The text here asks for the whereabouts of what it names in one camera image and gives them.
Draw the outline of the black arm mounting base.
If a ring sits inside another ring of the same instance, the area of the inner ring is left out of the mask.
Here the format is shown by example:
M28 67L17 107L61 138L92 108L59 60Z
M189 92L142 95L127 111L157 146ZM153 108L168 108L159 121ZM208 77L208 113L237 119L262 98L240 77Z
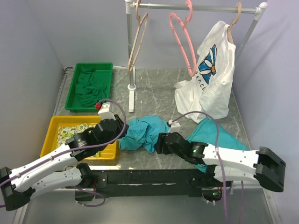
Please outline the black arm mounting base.
M198 169L91 170L88 164L76 166L83 173L80 188L93 189L104 196L201 197L204 190L219 191L222 182Z

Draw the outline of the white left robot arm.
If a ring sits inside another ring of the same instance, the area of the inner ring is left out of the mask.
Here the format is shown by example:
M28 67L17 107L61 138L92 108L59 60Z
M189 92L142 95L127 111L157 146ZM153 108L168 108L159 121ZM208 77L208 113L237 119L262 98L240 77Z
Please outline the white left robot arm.
M115 115L75 134L59 148L27 165L15 169L1 168L3 207L12 211L54 189L93 186L94 174L82 160L123 137L127 129L128 125Z

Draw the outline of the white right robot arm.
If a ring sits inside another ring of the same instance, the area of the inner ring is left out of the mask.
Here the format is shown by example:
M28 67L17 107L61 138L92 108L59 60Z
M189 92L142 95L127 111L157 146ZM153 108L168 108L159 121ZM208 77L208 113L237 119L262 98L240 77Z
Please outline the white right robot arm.
M286 163L267 147L236 150L204 142L188 142L179 133L160 133L154 148L158 154L176 154L193 165L205 165L205 182L257 182L261 187L283 192Z

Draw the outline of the light blue t shirt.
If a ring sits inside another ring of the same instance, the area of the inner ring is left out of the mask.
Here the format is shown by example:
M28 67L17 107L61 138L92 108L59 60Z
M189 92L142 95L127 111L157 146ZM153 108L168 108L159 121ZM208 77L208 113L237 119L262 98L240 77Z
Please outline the light blue t shirt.
M118 139L119 148L135 151L143 147L147 152L153 153L159 134L167 133L169 129L167 123L155 115L134 118L129 121L126 135Z

